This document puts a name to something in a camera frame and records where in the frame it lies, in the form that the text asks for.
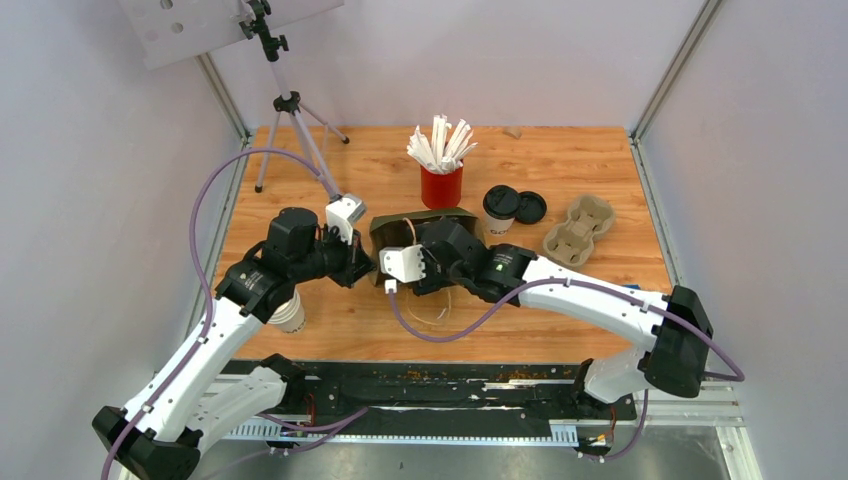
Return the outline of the green paper bag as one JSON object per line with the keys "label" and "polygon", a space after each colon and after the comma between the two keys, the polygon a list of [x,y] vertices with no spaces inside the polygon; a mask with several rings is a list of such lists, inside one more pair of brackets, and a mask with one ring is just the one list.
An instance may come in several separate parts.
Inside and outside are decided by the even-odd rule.
{"label": "green paper bag", "polygon": [[[485,241],[481,220],[459,207],[376,216],[369,227],[371,257],[377,264],[377,268],[367,275],[370,283],[382,288],[384,281],[389,278],[380,268],[380,252],[384,248],[402,248],[418,243],[429,224],[441,218],[455,220],[477,239]],[[457,296],[447,276],[427,266],[425,278],[400,286],[398,305],[410,324],[434,330],[448,323]]]}

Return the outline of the stack of white cups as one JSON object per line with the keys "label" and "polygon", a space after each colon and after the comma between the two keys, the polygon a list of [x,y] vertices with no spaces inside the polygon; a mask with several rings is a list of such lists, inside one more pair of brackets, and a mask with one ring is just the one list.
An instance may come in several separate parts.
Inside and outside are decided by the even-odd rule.
{"label": "stack of white cups", "polygon": [[297,290],[293,292],[292,298],[281,304],[267,321],[268,325],[288,334],[301,331],[305,323],[305,309]]}

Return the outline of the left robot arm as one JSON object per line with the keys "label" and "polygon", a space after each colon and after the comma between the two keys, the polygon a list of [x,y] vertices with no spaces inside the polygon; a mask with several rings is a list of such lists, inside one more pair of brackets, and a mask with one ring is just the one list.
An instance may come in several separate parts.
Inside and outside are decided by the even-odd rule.
{"label": "left robot arm", "polygon": [[140,479],[187,479],[201,456],[256,414],[305,405],[305,371],[280,354],[262,360],[223,392],[203,395],[233,354],[286,303],[296,287],[330,278],[350,288],[375,268],[355,223],[365,208],[340,198],[321,225],[289,207],[267,236],[233,264],[208,300],[209,312],[163,369],[122,407],[103,407],[92,426],[112,459]]}

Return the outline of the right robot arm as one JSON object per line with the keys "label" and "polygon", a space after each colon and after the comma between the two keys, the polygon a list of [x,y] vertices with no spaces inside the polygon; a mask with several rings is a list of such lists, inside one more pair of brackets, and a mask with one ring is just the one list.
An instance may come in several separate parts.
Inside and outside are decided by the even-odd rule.
{"label": "right robot arm", "polygon": [[698,396],[713,328],[694,290],[677,285],[663,294],[611,284],[516,245],[488,247],[453,219],[426,222],[415,234],[424,274],[418,292],[460,286],[494,309],[563,314],[630,342],[624,353],[581,364],[570,392],[580,415],[596,417],[619,398],[650,387]]}

